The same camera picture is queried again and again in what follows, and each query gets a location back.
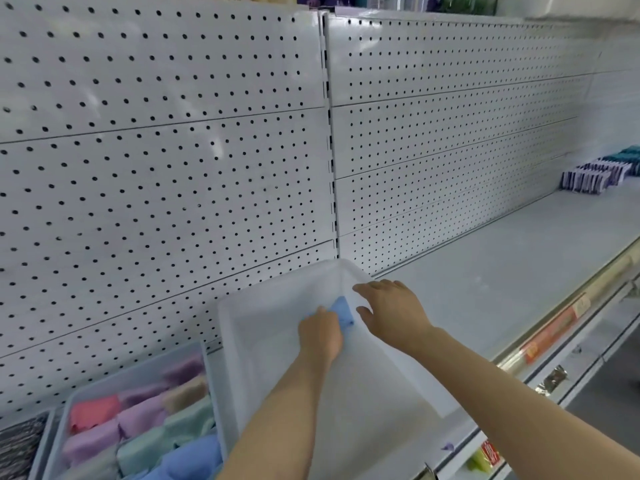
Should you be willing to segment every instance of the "person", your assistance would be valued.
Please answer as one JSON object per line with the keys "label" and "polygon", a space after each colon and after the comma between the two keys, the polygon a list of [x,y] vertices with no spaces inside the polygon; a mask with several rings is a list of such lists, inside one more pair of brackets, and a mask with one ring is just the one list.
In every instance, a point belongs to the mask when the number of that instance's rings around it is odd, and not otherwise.
{"label": "person", "polygon": [[[520,480],[640,478],[640,458],[432,325],[407,286],[353,287],[373,335],[410,355],[457,399]],[[249,421],[219,480],[304,480],[324,378],[342,348],[336,314],[300,322],[300,354]]]}

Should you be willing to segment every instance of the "right hand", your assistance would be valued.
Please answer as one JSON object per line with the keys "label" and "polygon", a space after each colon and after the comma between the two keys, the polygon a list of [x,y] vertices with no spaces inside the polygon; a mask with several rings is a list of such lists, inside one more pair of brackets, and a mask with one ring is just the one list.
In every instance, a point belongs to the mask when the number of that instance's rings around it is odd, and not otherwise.
{"label": "right hand", "polygon": [[418,297],[402,282],[372,281],[355,285],[353,290],[371,306],[359,306],[356,311],[373,335],[411,356],[424,346],[433,325]]}

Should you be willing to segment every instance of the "blue cleaning cloth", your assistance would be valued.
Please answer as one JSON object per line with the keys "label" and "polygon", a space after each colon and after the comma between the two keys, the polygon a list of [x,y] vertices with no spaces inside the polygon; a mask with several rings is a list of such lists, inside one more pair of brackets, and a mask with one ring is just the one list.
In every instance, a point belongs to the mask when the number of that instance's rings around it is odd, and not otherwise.
{"label": "blue cleaning cloth", "polygon": [[347,298],[343,296],[338,297],[329,308],[329,311],[338,314],[338,322],[340,322],[340,329],[342,331],[345,331],[346,328],[353,325],[353,315],[349,309]]}
{"label": "blue cleaning cloth", "polygon": [[142,480],[209,480],[222,465],[217,435],[187,443],[162,457],[160,466]]}

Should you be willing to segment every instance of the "upper shelf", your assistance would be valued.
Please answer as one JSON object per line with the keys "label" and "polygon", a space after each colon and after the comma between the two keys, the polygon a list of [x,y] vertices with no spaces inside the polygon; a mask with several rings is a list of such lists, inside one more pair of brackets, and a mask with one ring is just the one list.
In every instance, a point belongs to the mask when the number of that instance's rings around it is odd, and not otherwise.
{"label": "upper shelf", "polygon": [[432,322],[493,359],[640,236],[640,178],[555,192],[386,275]]}

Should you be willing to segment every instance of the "plastic tray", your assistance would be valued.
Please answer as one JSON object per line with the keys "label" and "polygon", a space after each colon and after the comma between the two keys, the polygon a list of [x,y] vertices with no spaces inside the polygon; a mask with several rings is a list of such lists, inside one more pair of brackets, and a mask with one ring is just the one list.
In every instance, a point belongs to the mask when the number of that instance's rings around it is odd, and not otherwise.
{"label": "plastic tray", "polygon": [[36,451],[36,455],[33,457],[33,462],[31,463],[31,469],[29,471],[29,476],[27,480],[38,480],[42,476],[42,472],[45,468],[47,457],[51,450],[51,444],[53,441],[53,437],[56,434],[54,425],[54,419],[56,416],[56,412],[54,409],[45,409],[36,414],[29,413],[28,415],[20,415],[16,417],[9,417],[6,420],[0,422],[0,433],[11,426],[16,424],[20,424],[21,422],[28,421],[29,419],[33,419],[41,414],[47,414],[47,422],[45,423],[44,430],[42,431],[42,438],[40,439],[40,444],[38,445],[38,450]]}
{"label": "plastic tray", "polygon": [[[383,460],[439,421],[413,384],[420,377],[405,377],[413,359],[370,334],[355,311],[365,301],[351,287],[370,280],[350,261],[323,261],[219,302],[224,361],[216,362],[226,363],[236,417],[228,438],[239,436],[296,357],[300,319],[339,296],[347,298],[355,323],[324,385],[309,479],[380,478]],[[421,460],[413,458],[415,473],[424,467]]]}
{"label": "plastic tray", "polygon": [[162,372],[178,362],[200,352],[205,366],[207,375],[207,383],[209,385],[209,394],[213,404],[213,412],[216,418],[216,428],[218,430],[218,439],[222,450],[223,460],[227,459],[227,445],[225,444],[222,421],[218,411],[218,402],[216,400],[214,380],[211,373],[211,366],[207,360],[207,354],[204,345],[200,342],[187,344],[172,349],[162,355],[158,355],[144,362],[137,363],[131,367],[123,369],[116,374],[101,379],[93,384],[89,384],[69,396],[65,409],[60,419],[60,425],[56,434],[55,441],[51,448],[51,455],[44,471],[43,480],[54,480],[67,469],[67,462],[62,457],[62,446],[69,437],[68,419],[71,407],[82,401],[98,399],[111,394],[116,394],[127,389],[144,386],[163,379]]}

